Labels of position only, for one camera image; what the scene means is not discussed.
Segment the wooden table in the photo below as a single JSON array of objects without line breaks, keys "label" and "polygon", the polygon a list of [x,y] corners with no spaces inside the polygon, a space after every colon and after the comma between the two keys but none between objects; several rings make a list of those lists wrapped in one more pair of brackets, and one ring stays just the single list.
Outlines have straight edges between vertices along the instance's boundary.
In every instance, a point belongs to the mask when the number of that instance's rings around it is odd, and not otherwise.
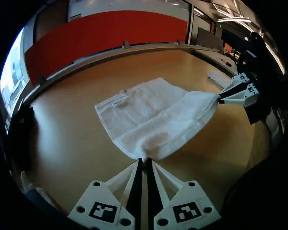
[{"label": "wooden table", "polygon": [[[207,78],[211,70],[218,71],[186,52],[157,51],[111,60],[54,85],[32,103],[37,134],[29,178],[69,213],[92,180],[105,182],[134,161],[110,140],[94,106],[158,77],[188,91],[219,93]],[[262,151],[252,148],[254,132],[242,106],[218,105],[198,135],[158,163],[183,181],[197,180],[220,209],[252,152]],[[264,128],[258,132],[266,136]]]}]

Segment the towel label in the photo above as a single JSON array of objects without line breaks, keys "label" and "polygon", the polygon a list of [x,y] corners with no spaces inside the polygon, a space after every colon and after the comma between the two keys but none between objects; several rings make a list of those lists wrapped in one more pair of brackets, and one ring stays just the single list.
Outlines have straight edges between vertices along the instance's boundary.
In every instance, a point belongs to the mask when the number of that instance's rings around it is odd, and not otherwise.
[{"label": "towel label", "polygon": [[125,103],[125,100],[126,100],[126,97],[124,97],[124,98],[118,98],[118,99],[112,101],[112,102],[111,102],[111,105],[112,105],[113,107],[120,106],[120,105],[122,105],[123,103]]}]

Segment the window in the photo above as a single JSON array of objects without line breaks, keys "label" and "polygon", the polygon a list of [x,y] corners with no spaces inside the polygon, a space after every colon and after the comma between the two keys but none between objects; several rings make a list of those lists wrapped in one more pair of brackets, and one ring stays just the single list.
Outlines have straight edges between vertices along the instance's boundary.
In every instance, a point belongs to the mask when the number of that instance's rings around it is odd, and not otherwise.
[{"label": "window", "polygon": [[25,79],[20,66],[20,41],[23,29],[18,34],[5,61],[0,80],[2,99],[10,117],[28,79]]}]

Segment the white towel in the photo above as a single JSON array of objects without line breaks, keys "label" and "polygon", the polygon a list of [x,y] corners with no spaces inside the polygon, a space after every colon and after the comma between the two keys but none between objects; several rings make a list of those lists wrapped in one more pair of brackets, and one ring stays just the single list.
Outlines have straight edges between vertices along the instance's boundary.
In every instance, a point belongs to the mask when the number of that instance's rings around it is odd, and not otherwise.
[{"label": "white towel", "polygon": [[215,70],[210,71],[208,78],[216,82],[222,88],[229,86],[232,81],[232,79],[223,72]]},{"label": "white towel", "polygon": [[218,95],[188,92],[162,78],[142,83],[97,104],[114,144],[133,159],[160,160],[195,136],[211,119]]}]

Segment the red wall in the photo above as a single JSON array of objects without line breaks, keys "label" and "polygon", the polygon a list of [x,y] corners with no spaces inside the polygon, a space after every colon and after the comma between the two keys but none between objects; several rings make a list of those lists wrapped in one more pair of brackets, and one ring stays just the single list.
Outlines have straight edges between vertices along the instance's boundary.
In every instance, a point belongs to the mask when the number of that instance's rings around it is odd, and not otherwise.
[{"label": "red wall", "polygon": [[72,61],[130,44],[185,41],[187,22],[145,11],[110,11],[75,19],[52,30],[26,53],[33,85]]}]

